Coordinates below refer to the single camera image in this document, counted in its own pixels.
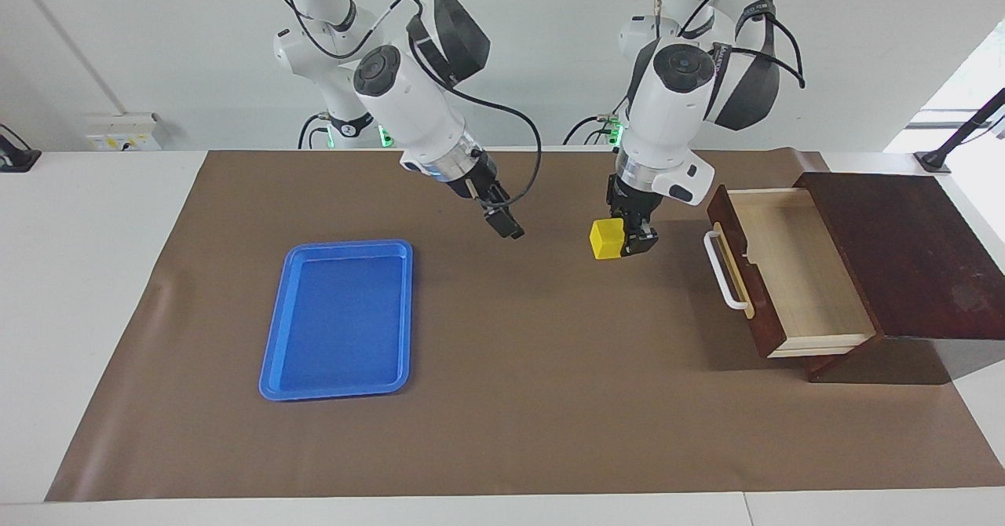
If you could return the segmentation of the blue plastic tray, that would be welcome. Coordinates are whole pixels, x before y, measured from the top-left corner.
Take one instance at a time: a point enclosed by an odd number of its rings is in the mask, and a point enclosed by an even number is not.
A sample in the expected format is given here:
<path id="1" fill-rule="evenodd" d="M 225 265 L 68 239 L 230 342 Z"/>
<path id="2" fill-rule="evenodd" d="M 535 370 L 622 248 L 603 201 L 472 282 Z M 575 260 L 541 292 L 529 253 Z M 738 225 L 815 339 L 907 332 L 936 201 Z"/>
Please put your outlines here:
<path id="1" fill-rule="evenodd" d="M 307 243 L 281 268 L 258 390 L 272 402 L 398 393 L 411 372 L 412 245 Z"/>

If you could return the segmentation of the black clamp mount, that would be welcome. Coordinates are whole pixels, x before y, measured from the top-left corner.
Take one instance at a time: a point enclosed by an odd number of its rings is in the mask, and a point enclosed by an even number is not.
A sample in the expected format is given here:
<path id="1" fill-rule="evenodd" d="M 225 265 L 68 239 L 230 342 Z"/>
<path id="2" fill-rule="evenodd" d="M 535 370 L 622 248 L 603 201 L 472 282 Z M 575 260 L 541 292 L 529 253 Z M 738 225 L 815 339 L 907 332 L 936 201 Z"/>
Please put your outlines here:
<path id="1" fill-rule="evenodd" d="M 42 155 L 9 126 L 0 122 L 0 173 L 28 172 Z"/>

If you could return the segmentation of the dark wooden cabinet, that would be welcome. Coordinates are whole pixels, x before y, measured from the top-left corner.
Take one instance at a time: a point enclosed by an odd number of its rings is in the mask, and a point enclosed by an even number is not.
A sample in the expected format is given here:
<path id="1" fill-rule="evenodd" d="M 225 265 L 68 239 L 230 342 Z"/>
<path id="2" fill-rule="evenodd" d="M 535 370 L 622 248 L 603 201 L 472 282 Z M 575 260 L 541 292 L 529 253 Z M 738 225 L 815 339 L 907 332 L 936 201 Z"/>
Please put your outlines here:
<path id="1" fill-rule="evenodd" d="M 847 354 L 809 357 L 811 382 L 941 385 L 1005 360 L 1005 272 L 934 177 L 805 173 L 875 326 Z"/>

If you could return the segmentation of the white drawer handle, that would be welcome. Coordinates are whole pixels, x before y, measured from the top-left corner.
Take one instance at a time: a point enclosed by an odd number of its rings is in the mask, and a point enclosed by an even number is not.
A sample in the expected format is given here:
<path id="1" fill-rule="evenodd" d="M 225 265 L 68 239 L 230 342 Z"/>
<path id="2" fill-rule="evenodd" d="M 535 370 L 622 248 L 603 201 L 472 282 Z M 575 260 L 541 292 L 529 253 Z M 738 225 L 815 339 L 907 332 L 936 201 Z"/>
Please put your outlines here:
<path id="1" fill-rule="evenodd" d="M 703 234 L 703 249 L 706 250 L 708 264 L 713 269 L 715 282 L 718 284 L 722 300 L 733 310 L 742 312 L 751 311 L 750 301 L 744 298 L 742 283 L 737 283 L 735 280 L 732 283 L 728 281 L 725 260 L 728 260 L 731 255 L 729 255 L 727 250 L 718 251 L 718 243 L 724 243 L 724 236 L 718 230 L 713 229 Z"/>

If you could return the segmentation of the white wall socket box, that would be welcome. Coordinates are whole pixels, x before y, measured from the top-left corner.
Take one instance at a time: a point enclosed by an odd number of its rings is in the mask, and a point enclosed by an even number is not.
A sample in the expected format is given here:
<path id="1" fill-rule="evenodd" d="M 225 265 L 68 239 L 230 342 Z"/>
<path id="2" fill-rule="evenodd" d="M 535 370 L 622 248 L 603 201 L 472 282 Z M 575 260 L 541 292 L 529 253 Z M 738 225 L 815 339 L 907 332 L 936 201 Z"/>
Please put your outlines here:
<path id="1" fill-rule="evenodd" d="M 86 139 L 97 152 L 160 151 L 168 133 L 154 112 L 122 115 L 87 115 Z"/>

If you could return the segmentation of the yellow cube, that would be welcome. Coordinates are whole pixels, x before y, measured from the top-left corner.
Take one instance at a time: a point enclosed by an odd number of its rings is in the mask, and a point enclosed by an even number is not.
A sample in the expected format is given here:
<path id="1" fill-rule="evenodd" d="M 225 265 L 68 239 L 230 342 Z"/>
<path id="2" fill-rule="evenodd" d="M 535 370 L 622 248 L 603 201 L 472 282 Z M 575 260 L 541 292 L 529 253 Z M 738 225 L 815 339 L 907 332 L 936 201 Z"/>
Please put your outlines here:
<path id="1" fill-rule="evenodd" d="M 590 228 L 589 241 L 596 261 L 618 260 L 623 257 L 626 242 L 624 219 L 596 219 Z"/>

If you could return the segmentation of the brown table mat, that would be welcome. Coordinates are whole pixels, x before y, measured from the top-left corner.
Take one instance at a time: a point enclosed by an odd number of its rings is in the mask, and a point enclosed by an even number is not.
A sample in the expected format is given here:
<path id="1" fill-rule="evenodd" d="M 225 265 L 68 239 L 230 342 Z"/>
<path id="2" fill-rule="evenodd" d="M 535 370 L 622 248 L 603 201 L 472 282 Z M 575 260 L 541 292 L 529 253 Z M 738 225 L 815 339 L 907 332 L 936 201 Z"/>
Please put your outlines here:
<path id="1" fill-rule="evenodd" d="M 808 383 L 719 297 L 703 210 L 595 261 L 610 154 L 549 154 L 500 239 L 391 152 L 211 152 L 49 501 L 948 489 L 1005 484 L 955 387 Z M 301 243 L 414 248 L 398 393 L 258 390 Z"/>

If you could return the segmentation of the wooden drawer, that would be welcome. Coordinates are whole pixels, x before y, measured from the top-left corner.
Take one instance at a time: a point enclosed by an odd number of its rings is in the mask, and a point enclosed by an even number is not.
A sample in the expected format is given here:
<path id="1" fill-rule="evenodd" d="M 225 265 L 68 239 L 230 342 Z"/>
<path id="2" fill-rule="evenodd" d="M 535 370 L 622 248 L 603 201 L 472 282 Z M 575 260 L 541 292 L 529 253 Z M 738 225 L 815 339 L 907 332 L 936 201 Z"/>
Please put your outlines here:
<path id="1" fill-rule="evenodd" d="M 742 312 L 764 358 L 842 355 L 875 337 L 875 324 L 813 197 L 804 188 L 731 190 L 707 205 L 724 236 L 726 276 L 742 283 Z"/>

